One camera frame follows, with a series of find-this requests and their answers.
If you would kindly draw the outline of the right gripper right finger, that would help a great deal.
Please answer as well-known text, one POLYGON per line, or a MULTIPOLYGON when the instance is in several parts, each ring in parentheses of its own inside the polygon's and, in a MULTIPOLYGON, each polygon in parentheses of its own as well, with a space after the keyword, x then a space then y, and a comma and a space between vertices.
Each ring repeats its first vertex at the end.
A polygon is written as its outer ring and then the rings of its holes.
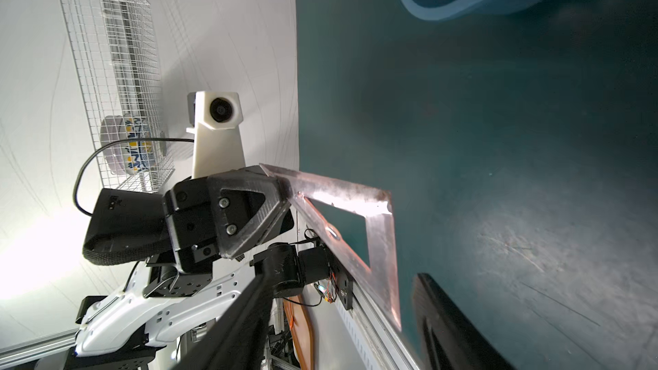
POLYGON ((512 369, 437 282, 414 278, 412 303, 425 369, 512 369))

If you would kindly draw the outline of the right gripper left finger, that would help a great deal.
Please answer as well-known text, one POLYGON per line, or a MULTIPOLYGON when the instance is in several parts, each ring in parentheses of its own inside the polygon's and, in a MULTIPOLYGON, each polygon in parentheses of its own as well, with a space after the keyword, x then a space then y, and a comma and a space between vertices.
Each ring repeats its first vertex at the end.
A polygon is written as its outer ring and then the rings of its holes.
POLYGON ((176 369, 259 369, 274 300, 272 279, 258 275, 176 369))

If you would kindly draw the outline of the tall clear triangle ruler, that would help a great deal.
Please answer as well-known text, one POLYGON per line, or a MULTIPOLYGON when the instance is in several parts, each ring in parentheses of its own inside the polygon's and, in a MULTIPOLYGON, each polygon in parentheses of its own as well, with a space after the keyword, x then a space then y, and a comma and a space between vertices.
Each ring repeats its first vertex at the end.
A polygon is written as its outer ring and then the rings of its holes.
POLYGON ((264 164, 285 197, 369 295, 402 330, 392 197, 388 191, 264 164))

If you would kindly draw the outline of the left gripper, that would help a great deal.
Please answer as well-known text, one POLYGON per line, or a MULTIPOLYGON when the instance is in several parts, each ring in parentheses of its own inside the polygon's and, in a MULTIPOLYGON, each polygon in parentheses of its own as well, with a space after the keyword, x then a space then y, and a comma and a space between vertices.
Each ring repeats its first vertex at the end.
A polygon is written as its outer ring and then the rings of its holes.
POLYGON ((164 196, 178 271, 201 272, 292 230, 281 184, 260 166, 185 180, 164 196))

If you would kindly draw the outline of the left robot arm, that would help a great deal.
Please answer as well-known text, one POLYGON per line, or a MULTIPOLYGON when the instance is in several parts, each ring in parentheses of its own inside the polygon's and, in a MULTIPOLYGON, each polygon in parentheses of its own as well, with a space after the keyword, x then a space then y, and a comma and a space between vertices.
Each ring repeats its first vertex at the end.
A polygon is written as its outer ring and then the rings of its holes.
POLYGON ((138 369, 200 325, 181 369, 257 369, 272 304, 331 275, 327 248, 279 236, 294 220, 283 185, 256 166, 190 178, 158 195, 103 189, 83 243, 98 266, 132 263, 126 283, 89 296, 68 369, 138 369))

